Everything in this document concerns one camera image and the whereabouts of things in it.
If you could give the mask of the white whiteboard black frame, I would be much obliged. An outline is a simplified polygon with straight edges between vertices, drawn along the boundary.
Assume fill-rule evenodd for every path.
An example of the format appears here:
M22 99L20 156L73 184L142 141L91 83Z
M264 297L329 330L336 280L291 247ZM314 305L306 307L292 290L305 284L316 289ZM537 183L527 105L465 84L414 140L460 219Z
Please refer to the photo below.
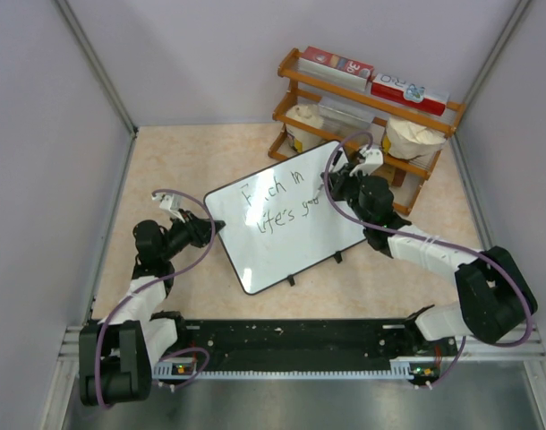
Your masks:
M319 192L328 142L219 187L204 197L225 222L219 238L243 291L256 295L364 240L353 213Z

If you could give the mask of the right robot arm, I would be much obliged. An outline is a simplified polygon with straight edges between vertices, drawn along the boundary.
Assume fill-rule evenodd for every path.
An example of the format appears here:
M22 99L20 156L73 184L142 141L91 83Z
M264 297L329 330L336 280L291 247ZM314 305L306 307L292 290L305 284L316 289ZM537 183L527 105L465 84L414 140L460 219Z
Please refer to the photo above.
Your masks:
M320 175L331 205L345 202L348 219L363 226L369 246L389 258L412 262L456 287L451 305L428 306L409 316L406 347L427 353L437 340L474 336L498 345L519 323L532 324L538 303L508 250L477 251L430 236L393 208L385 179L355 172L350 163Z

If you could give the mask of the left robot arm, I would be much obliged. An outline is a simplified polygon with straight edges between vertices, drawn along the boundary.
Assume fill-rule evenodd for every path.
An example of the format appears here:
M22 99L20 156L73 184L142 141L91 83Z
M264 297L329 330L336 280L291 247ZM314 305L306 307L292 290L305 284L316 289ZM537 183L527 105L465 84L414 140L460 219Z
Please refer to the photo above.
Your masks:
M145 400L152 370L167 352L180 355L190 335L180 328L178 312L154 310L174 285L172 259L186 246L203 248L223 220L200 219L180 210L170 228L155 220L139 222L132 231L137 254L130 286L111 318L91 322L79 335L80 399L85 406Z

